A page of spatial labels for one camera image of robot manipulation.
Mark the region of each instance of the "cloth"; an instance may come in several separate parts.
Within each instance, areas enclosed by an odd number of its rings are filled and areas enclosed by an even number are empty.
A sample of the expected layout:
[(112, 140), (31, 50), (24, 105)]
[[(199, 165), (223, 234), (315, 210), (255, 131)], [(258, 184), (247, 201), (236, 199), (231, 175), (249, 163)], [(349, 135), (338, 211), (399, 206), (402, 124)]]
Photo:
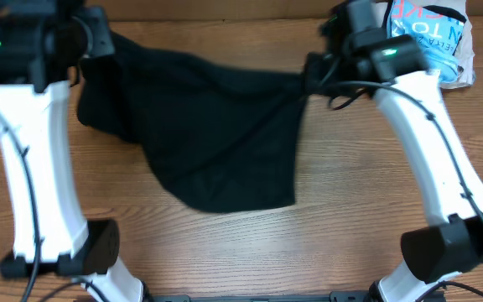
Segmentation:
[[(402, 3), (404, 0), (397, 0), (394, 3)], [(453, 88), (460, 88), (464, 86), (471, 86), (475, 83), (476, 80), (476, 75), (474, 72), (473, 68), (473, 62), (474, 62), (474, 57), (475, 53), (473, 51), (473, 43), (472, 43), (472, 25), (470, 23), (469, 18), (467, 17), (465, 7), (466, 7), (466, 0), (408, 0), (413, 7), (409, 7), (409, 9), (405, 9), (403, 14), (408, 15), (411, 13), (411, 15), (416, 15), (418, 16), (418, 13), (420, 11), (419, 7), (424, 7), (424, 9), (432, 9), (439, 7), (439, 8), (450, 8), (455, 10), (457, 13), (462, 15), (465, 18), (465, 26), (463, 28), (463, 31), (461, 33), (461, 40), (459, 41), (457, 48), (454, 52), (454, 57), (458, 62), (458, 76), (455, 79), (455, 81), (452, 81), (450, 83), (441, 83), (441, 87), (445, 89), (453, 89)], [(377, 15), (378, 21), (383, 24), (384, 20), (386, 20), (386, 12), (387, 12), (387, 3), (377, 3), (374, 4), (374, 10)], [(449, 12), (445, 11), (438, 11), (436, 13), (448, 15)]]
[(208, 212), (295, 202), (301, 75), (237, 70), (113, 35), (116, 54), (81, 61), (78, 119), (140, 143), (161, 185)]

